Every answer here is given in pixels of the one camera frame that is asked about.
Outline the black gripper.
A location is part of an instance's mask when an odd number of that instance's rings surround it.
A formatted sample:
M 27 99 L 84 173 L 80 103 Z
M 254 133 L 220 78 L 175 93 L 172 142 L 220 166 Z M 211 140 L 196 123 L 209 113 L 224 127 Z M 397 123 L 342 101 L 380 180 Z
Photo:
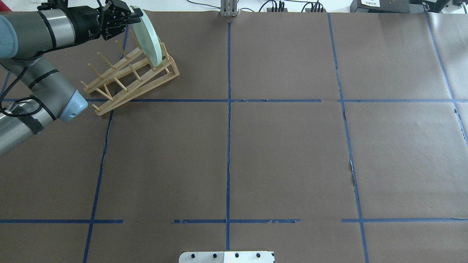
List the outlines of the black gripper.
M 141 22 L 143 11 L 124 1 L 106 1 L 103 7 L 81 5 L 68 8 L 68 17 L 75 30 L 76 41 L 90 41 L 102 37 L 109 40 L 125 31 L 128 25 Z

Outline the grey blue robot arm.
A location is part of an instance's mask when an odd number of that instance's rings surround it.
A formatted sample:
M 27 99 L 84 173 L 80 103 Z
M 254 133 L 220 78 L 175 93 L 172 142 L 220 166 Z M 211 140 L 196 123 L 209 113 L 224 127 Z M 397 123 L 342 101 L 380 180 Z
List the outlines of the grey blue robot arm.
M 19 81 L 31 90 L 27 97 L 1 107 L 1 156 L 55 120 L 69 122 L 88 107 L 44 55 L 100 37 L 109 40 L 143 17 L 140 8 L 122 0 L 98 1 L 98 5 L 69 7 L 67 0 L 48 0 L 36 11 L 1 13 L 1 67 L 16 76 L 1 100 Z

